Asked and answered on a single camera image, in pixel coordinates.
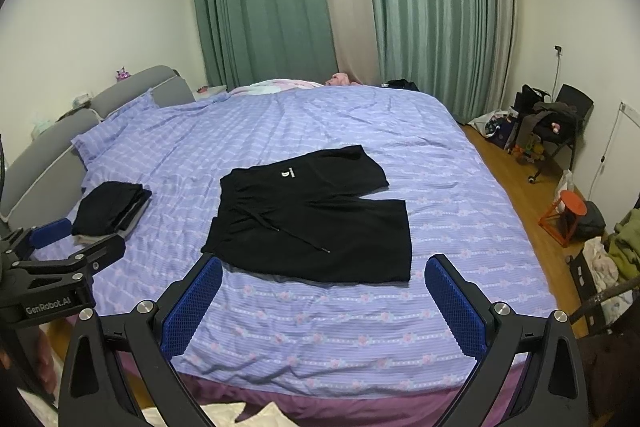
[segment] stack of folded clothes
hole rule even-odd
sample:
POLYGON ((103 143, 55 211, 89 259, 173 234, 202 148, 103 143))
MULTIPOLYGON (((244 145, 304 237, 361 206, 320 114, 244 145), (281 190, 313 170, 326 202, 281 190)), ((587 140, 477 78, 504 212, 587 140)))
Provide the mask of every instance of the stack of folded clothes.
POLYGON ((150 197, 151 190, 141 184, 104 182, 80 202, 71 234, 76 242, 89 245, 112 233, 127 237, 145 213, 150 197))

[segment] blue gripper pad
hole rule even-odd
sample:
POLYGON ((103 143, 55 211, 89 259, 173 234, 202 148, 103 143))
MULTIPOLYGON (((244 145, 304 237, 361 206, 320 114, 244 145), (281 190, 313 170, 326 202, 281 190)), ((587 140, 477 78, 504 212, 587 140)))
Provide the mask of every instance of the blue gripper pad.
POLYGON ((162 324, 160 349, 167 359, 184 354, 222 284, 222 263, 212 257, 162 324))
POLYGON ((29 244, 36 250, 48 247, 52 243, 71 235, 71 221, 59 219, 31 232, 29 244))
POLYGON ((487 349, 485 323, 436 257, 427 261, 424 283, 462 353, 479 362, 487 349))

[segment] bed frame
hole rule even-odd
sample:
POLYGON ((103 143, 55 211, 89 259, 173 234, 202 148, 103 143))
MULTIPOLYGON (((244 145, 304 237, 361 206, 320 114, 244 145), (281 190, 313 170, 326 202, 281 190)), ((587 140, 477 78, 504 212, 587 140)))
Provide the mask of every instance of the bed frame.
POLYGON ((38 136, 6 170, 0 220, 10 231, 62 219, 82 198, 86 168, 72 138, 98 125, 130 100, 151 89, 160 107, 194 102, 177 71, 155 66, 98 94, 90 108, 63 118, 38 136))

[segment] green clothing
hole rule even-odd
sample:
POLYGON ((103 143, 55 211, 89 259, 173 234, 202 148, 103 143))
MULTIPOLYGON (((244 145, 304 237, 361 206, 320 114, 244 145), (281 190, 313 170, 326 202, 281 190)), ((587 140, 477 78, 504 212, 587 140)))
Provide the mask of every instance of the green clothing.
POLYGON ((640 276, 640 210, 634 208, 609 237, 609 257, 618 266, 620 278, 640 276))

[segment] person's hand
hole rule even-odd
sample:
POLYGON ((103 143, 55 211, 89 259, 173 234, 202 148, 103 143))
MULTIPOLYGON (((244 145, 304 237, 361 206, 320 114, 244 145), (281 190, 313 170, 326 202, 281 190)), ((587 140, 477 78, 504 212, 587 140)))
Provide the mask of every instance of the person's hand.
MULTIPOLYGON (((11 367, 11 358, 4 351, 0 351, 0 362, 2 362, 5 369, 11 367)), ((51 344, 49 344, 49 339, 42 330, 40 330, 40 336, 38 337, 38 367, 36 373, 44 390, 49 394, 53 393, 56 390, 56 372, 53 369, 51 344)))

